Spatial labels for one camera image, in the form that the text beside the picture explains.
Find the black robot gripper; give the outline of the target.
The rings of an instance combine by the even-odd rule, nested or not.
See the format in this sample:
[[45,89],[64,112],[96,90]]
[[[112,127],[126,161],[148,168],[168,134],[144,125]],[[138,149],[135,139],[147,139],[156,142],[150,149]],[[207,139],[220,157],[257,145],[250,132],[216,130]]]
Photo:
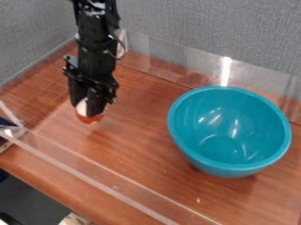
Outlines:
[[116,98],[119,84],[112,77],[116,47],[115,43],[96,48],[79,46],[77,56],[67,55],[63,58],[71,104],[76,106],[87,96],[88,117],[103,113],[107,103],[111,104]]

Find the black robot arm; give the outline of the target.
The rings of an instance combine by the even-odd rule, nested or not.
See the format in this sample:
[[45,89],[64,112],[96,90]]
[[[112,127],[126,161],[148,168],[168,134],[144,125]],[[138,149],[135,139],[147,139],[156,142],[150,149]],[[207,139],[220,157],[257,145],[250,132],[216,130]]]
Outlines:
[[120,28],[116,0],[71,0],[77,33],[77,56],[63,59],[63,73],[68,77],[68,91],[72,106],[85,118],[104,113],[113,103],[117,81],[112,76],[117,60],[115,34]]

